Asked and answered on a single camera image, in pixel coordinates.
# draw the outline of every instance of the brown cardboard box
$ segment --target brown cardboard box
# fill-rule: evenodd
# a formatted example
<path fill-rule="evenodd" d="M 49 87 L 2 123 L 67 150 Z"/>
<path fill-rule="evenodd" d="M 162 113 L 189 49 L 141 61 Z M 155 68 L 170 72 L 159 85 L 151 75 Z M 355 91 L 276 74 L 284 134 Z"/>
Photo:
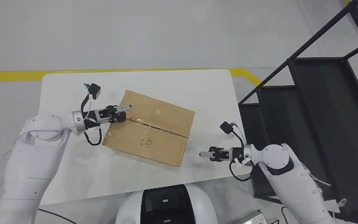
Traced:
<path fill-rule="evenodd" d="M 180 166 L 195 112 L 127 90 L 127 120 L 110 125 L 104 146 Z"/>

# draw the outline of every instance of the black wire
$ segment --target black wire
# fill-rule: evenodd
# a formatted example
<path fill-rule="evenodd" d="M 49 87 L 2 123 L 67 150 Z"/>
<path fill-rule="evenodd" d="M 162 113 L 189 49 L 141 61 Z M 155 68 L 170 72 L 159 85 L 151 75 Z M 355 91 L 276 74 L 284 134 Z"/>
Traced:
<path fill-rule="evenodd" d="M 251 178 L 251 175 L 250 175 L 248 178 L 246 178 L 246 179 L 240 179 L 240 178 L 238 178 L 237 176 L 235 176 L 233 170 L 231 169 L 232 163 L 233 163 L 233 161 L 231 161 L 230 164 L 229 164 L 229 170 L 230 170 L 231 174 L 233 175 L 233 177 L 234 177 L 235 179 L 237 179 L 238 181 L 244 182 L 244 181 L 247 181 L 247 180 L 249 180 L 249 179 Z"/>
<path fill-rule="evenodd" d="M 86 136 L 87 142 L 91 145 L 91 146 L 98 146 L 99 144 L 101 144 L 102 141 L 102 130 L 101 128 L 98 129 L 100 131 L 100 140 L 97 143 L 92 143 L 90 138 L 88 137 L 87 133 L 84 133 L 84 136 Z"/>
<path fill-rule="evenodd" d="M 276 220 L 274 222 L 271 222 L 270 224 L 274 224 L 274 223 L 280 224 L 280 220 Z"/>
<path fill-rule="evenodd" d="M 242 141 L 242 139 L 240 138 L 240 136 L 239 136 L 236 132 L 234 132 L 234 131 L 232 131 L 232 133 L 240 140 L 241 148 L 244 148 L 244 142 Z"/>
<path fill-rule="evenodd" d="M 284 208 L 286 208 L 286 207 L 282 207 L 282 208 L 281 208 L 281 212 L 282 212 L 282 215 L 283 215 L 284 218 L 285 218 L 286 224 L 289 224 L 289 222 L 287 221 L 287 218 L 286 218 L 286 216 L 285 216 L 285 213 L 284 213 Z"/>
<path fill-rule="evenodd" d="M 56 213 L 53 213 L 53 212 L 49 212 L 49 211 L 46 211 L 46 210 L 43 210 L 43 209 L 40 209 L 40 208 L 39 208 L 39 211 L 46 212 L 46 213 L 48 213 L 48 214 L 53 214 L 54 216 L 63 218 L 64 220 L 69 221 L 69 222 L 71 222 L 71 223 L 73 223 L 73 224 L 77 224 L 77 223 L 73 222 L 72 220 L 69 220 L 68 218 L 65 218 L 65 217 L 63 217 L 63 216 L 60 216 L 59 214 L 56 214 Z"/>

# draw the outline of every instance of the white floor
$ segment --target white floor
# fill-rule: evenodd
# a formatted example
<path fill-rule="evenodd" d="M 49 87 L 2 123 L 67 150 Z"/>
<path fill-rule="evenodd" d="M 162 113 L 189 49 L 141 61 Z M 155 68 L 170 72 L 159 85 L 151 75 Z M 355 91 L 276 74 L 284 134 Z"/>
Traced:
<path fill-rule="evenodd" d="M 340 0 L 5 0 L 0 7 L 0 71 L 244 67 L 264 79 L 342 7 Z M 357 46 L 357 29 L 345 18 L 304 56 L 341 56 Z M 358 67 L 358 59 L 351 64 Z M 244 78 L 233 82 L 238 101 L 253 89 Z M 269 84 L 290 83 L 283 71 Z M 0 155 L 37 114 L 40 89 L 41 82 L 0 82 Z M 252 198 L 250 182 L 225 178 L 197 185 L 212 199 L 219 223 L 257 209 L 270 222 L 284 222 L 280 206 Z M 114 223 L 125 196 L 44 209 L 77 223 Z M 36 223 L 67 222 L 39 212 Z M 297 222 L 290 216 L 289 223 Z"/>

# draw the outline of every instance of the stair step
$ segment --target stair step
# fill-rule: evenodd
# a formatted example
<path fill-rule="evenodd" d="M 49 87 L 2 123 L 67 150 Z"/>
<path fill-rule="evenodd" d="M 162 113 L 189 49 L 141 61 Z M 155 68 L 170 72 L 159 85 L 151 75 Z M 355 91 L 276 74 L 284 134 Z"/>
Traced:
<path fill-rule="evenodd" d="M 358 82 L 343 58 L 297 58 L 289 63 L 314 139 L 343 213 L 358 212 Z"/>
<path fill-rule="evenodd" d="M 257 97 L 269 143 L 288 144 L 316 178 L 329 183 L 295 86 L 263 87 L 257 92 Z M 318 185 L 325 200 L 334 198 L 330 186 Z"/>

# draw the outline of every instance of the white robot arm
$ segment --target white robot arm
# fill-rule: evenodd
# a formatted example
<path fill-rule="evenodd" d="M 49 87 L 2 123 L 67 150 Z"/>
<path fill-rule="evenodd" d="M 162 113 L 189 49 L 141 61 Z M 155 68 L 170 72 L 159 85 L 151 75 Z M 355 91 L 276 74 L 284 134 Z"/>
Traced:
<path fill-rule="evenodd" d="M 220 126 L 226 134 L 232 132 L 232 125 L 228 125 Z M 217 162 L 247 164 L 252 161 L 253 165 L 260 166 L 277 196 L 300 224 L 335 224 L 324 206 L 321 189 L 287 144 L 271 144 L 261 151 L 243 143 L 241 147 L 227 150 L 211 147 L 209 152 L 201 152 L 199 156 Z"/>
<path fill-rule="evenodd" d="M 86 129 L 125 120 L 125 111 L 130 105 L 84 112 L 90 95 L 97 99 L 100 93 L 100 87 L 95 84 L 86 85 L 86 88 L 88 95 L 80 111 L 60 116 L 38 115 L 26 122 L 4 172 L 0 223 L 34 223 L 40 201 L 59 168 L 71 132 L 77 136 L 86 135 Z M 90 144 L 98 144 L 91 143 L 87 135 L 86 138 Z"/>

